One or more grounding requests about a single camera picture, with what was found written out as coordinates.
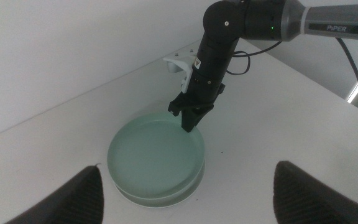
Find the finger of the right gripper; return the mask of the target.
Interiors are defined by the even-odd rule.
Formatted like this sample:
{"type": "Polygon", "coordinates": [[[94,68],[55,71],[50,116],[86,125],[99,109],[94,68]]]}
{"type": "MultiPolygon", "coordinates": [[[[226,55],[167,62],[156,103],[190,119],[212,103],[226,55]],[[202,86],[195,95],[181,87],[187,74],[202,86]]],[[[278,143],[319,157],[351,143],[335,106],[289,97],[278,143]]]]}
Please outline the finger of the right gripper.
{"type": "Polygon", "coordinates": [[[192,109],[183,110],[181,112],[181,127],[186,132],[191,132],[196,126],[196,114],[192,109]]]}
{"type": "Polygon", "coordinates": [[[196,110],[196,114],[197,114],[197,118],[195,121],[195,126],[197,126],[199,124],[199,122],[214,108],[213,105],[210,106],[206,106],[204,108],[201,109],[197,109],[196,110]]]}

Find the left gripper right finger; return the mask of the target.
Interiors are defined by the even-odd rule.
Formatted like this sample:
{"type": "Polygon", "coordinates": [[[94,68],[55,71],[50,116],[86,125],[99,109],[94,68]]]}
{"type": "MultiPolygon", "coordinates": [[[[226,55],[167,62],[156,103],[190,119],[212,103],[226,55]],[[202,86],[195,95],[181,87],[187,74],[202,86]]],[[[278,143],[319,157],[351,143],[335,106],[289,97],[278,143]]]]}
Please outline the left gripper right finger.
{"type": "Polygon", "coordinates": [[[273,180],[278,223],[358,223],[358,203],[289,161],[280,161],[273,180]]]}

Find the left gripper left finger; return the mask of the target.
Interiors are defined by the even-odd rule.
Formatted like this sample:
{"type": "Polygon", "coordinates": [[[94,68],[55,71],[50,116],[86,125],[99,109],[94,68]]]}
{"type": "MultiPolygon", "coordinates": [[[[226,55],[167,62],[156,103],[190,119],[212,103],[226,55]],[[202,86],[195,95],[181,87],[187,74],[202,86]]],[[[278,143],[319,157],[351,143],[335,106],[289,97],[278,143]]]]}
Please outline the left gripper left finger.
{"type": "Polygon", "coordinates": [[[88,166],[48,197],[9,223],[95,223],[104,217],[104,193],[97,166],[88,166]]]}

